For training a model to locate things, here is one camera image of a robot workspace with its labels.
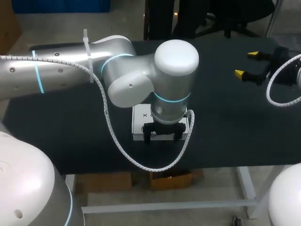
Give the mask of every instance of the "white box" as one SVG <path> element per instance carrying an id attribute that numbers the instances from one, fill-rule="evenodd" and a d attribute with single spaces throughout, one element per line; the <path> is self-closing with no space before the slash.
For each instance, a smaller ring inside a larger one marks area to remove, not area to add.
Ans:
<path id="1" fill-rule="evenodd" d="M 132 134 L 133 140 L 143 140 L 143 131 L 142 127 L 145 123 L 154 122 L 151 115 L 151 105 L 150 104 L 140 104 L 133 107 L 132 110 Z M 182 139 L 186 139 L 189 122 L 188 118 L 182 118 L 180 123 L 184 123 L 186 126 L 186 130 L 182 135 Z M 174 134 L 168 135 L 157 135 L 155 132 L 152 133 L 150 140 L 173 140 Z"/>

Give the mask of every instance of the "black tabletop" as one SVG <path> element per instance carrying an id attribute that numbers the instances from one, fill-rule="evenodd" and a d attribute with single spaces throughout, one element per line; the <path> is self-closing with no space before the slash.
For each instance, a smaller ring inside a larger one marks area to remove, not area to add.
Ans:
<path id="1" fill-rule="evenodd" d="M 138 55 L 153 53 L 161 41 L 133 42 Z M 276 108 L 265 97 L 267 83 L 243 83 L 235 69 L 259 73 L 266 62 L 247 59 L 253 51 L 272 53 L 276 44 L 265 38 L 190 41 L 200 65 L 189 99 L 195 127 L 183 158 L 184 168 L 294 164 L 301 162 L 301 104 Z M 275 85 L 272 98 L 289 101 L 300 96 L 295 87 Z M 114 131 L 124 149 L 141 164 L 164 167 L 183 142 L 133 141 L 132 109 L 109 103 Z M 18 139 L 41 149 L 62 174 L 136 170 L 116 148 L 103 115 L 95 84 L 12 99 L 4 124 Z"/>

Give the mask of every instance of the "floor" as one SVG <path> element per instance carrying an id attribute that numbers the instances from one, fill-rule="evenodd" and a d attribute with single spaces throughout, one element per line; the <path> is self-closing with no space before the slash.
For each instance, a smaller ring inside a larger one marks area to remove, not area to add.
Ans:
<path id="1" fill-rule="evenodd" d="M 23 35 L 10 54 L 20 54 L 37 44 L 81 42 L 83 29 L 88 29 L 89 39 L 96 41 L 113 34 L 125 35 L 131 40 L 143 39 L 144 0 L 113 0 L 110 13 L 103 14 L 29 14 L 17 15 Z M 285 0 L 275 24 L 274 34 L 301 33 L 301 2 Z M 253 31 L 264 34 L 269 18 L 249 25 Z M 8 101 L 0 103 L 0 119 Z M 256 190 L 271 171 L 270 166 L 250 167 Z M 238 178 L 232 168 L 204 169 L 205 178 L 198 179 L 188 189 L 151 192 L 146 187 L 135 187 L 129 192 L 89 194 L 88 205 L 206 201 L 242 198 Z M 244 226 L 270 226 L 267 211 L 256 220 L 248 220 L 245 208 L 217 208 L 197 210 L 166 210 L 149 212 L 90 214 L 87 226 L 116 225 L 173 225 L 173 226 L 230 226 L 232 216 L 243 219 Z"/>

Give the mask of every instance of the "screw hole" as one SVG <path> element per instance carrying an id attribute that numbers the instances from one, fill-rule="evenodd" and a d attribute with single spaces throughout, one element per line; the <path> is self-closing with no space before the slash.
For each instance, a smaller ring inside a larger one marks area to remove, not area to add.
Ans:
<path id="1" fill-rule="evenodd" d="M 23 213 L 20 210 L 14 211 L 15 217 L 21 219 L 23 217 Z"/>

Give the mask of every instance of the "metal table frame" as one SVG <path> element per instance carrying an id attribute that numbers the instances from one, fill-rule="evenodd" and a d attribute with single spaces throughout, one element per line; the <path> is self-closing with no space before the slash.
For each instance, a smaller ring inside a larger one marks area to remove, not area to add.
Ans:
<path id="1" fill-rule="evenodd" d="M 91 213 L 116 213 L 147 210 L 180 210 L 180 209 L 199 209 L 199 208 L 220 208 L 220 207 L 241 207 L 247 206 L 249 219 L 256 219 L 262 215 L 266 207 L 269 189 L 284 168 L 284 165 L 274 166 L 263 183 L 260 191 L 256 194 L 248 167 L 237 167 L 239 180 L 244 192 L 245 199 L 228 201 L 205 201 L 205 202 L 162 202 L 162 203 L 141 203 L 141 204 L 122 204 L 108 206 L 86 206 L 82 207 L 84 214 Z M 67 175 L 66 183 L 74 192 L 75 175 Z"/>
<path id="2" fill-rule="evenodd" d="M 278 16 L 280 10 L 281 10 L 283 1 L 284 0 L 276 0 L 275 10 L 272 13 L 271 18 L 269 20 L 269 25 L 268 25 L 268 28 L 267 28 L 267 30 L 265 32 L 265 37 L 268 37 L 268 38 L 271 37 L 273 29 L 274 29 L 275 21 L 276 21 L 276 18 Z"/>

